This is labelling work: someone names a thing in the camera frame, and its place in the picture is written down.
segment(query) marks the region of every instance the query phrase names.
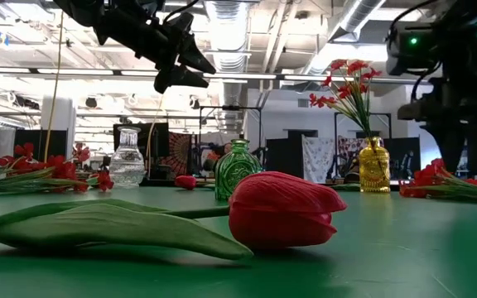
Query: clear glass bottle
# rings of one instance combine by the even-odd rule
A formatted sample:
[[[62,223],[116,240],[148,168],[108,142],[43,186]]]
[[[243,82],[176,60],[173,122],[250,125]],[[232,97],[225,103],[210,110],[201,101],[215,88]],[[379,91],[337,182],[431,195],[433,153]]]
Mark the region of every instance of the clear glass bottle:
[[[137,148],[136,127],[119,127],[119,147],[112,156],[109,174],[115,187],[138,187],[145,175],[145,161]]]
[[[248,152],[248,144],[248,140],[231,141],[231,152],[217,162],[214,171],[214,193],[217,200],[228,200],[235,186],[244,177],[262,170],[257,157]]]

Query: glass vase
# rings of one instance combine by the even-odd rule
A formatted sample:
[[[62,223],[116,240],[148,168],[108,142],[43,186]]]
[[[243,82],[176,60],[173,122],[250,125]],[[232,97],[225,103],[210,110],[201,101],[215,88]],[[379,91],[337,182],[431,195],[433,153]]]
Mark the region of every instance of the glass vase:
[[[359,153],[360,191],[388,193],[389,152],[380,145],[380,137],[367,138]]]
[[[119,127],[119,147],[112,156],[109,174],[115,187],[138,187],[145,175],[145,161],[137,148],[136,127]]]
[[[248,144],[248,140],[231,141],[231,152],[216,163],[214,193],[217,200],[228,200],[244,177],[261,171],[258,159],[248,152]]]

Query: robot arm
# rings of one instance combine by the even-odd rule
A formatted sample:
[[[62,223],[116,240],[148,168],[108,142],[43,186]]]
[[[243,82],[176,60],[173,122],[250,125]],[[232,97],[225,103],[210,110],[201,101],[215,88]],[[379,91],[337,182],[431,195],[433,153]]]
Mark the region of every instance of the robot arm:
[[[207,88],[208,83],[186,66],[215,73],[190,33],[192,14],[182,12],[171,21],[159,23],[156,12],[163,9],[165,0],[111,0],[108,5],[104,0],[55,2],[80,25],[93,27],[101,46],[111,37],[132,49],[138,59],[145,57],[156,63],[159,72],[154,88],[161,94],[172,85]]]
[[[428,0],[414,8],[430,4]],[[403,120],[425,121],[448,171],[454,172],[467,141],[468,170],[477,172],[477,1],[455,0],[433,23],[401,25],[393,21],[388,35],[387,71],[419,75],[412,101],[400,107]],[[434,89],[416,99],[417,86],[431,78]]]

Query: red tulip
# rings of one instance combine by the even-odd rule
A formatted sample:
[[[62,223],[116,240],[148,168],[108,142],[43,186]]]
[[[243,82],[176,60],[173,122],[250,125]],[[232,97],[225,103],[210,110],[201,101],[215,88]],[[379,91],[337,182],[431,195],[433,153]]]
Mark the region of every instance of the red tulip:
[[[249,175],[229,199],[229,228],[250,248],[325,243],[336,233],[331,212],[347,204],[331,188],[279,172]]]
[[[186,190],[193,190],[196,187],[196,178],[188,175],[177,176],[174,184]]]

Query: patterned fabric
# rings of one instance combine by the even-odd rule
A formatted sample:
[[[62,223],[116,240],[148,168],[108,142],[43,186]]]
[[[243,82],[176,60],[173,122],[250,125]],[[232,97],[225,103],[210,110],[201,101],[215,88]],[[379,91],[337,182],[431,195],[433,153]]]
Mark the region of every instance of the patterned fabric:
[[[170,155],[162,157],[160,164],[168,165],[176,176],[187,175],[190,134],[169,132]]]
[[[368,143],[363,138],[350,138],[338,136],[338,156],[347,158],[349,152],[360,153]],[[384,146],[384,140],[380,139],[380,146]]]
[[[335,142],[326,137],[302,136],[303,178],[314,183],[325,183],[327,171],[335,154]]]

